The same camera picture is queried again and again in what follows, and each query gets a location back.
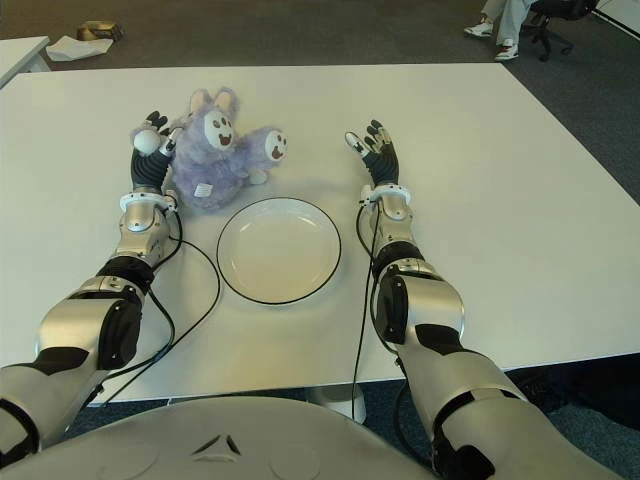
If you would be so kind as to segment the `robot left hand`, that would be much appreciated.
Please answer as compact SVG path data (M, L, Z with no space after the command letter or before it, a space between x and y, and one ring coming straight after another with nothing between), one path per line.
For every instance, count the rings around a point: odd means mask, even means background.
M169 128L168 118L158 111L148 114L132 131L130 174L134 189L162 189L181 133L180 127Z

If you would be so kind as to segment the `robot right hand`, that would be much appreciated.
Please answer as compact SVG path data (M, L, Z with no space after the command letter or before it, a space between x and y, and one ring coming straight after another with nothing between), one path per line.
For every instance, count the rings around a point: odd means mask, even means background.
M361 157L375 186L398 184L399 161L389 132L377 120L372 120L366 131L363 138L346 132L346 144Z

